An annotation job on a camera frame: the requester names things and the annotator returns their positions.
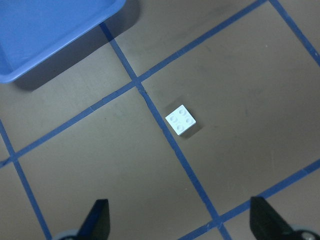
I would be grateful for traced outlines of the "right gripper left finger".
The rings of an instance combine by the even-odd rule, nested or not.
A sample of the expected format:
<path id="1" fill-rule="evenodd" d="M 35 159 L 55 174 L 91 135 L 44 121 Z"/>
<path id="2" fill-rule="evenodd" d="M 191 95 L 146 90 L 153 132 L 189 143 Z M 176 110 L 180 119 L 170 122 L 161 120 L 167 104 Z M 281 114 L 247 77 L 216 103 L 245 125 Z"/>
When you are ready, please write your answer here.
<path id="1" fill-rule="evenodd" d="M 111 230 L 109 201 L 98 199 L 79 229 L 77 240 L 107 240 Z"/>

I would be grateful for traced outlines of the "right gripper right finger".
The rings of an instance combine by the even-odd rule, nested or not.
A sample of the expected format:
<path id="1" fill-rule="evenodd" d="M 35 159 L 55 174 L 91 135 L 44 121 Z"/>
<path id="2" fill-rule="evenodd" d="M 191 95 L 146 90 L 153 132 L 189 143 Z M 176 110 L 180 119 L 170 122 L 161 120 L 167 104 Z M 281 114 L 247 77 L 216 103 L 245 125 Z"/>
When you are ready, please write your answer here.
<path id="1" fill-rule="evenodd" d="M 299 240 L 298 231 L 260 196 L 250 198 L 249 226 L 256 240 Z"/>

